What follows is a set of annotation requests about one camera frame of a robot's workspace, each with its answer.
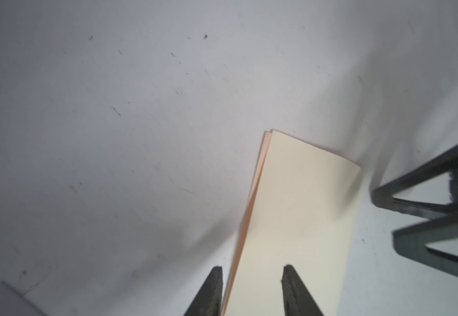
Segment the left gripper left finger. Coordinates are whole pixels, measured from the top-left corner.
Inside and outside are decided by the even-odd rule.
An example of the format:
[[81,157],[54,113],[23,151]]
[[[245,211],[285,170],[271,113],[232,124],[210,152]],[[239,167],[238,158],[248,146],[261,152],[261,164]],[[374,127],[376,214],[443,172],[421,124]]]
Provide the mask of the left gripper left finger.
[[210,271],[185,316],[219,316],[222,310],[223,272],[221,266]]

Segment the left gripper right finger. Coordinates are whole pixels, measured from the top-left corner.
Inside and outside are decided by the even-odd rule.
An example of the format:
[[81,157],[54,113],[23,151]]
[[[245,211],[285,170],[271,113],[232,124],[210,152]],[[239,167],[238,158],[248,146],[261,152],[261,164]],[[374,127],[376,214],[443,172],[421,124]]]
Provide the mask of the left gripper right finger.
[[285,316],[324,315],[292,265],[284,267],[282,293]]

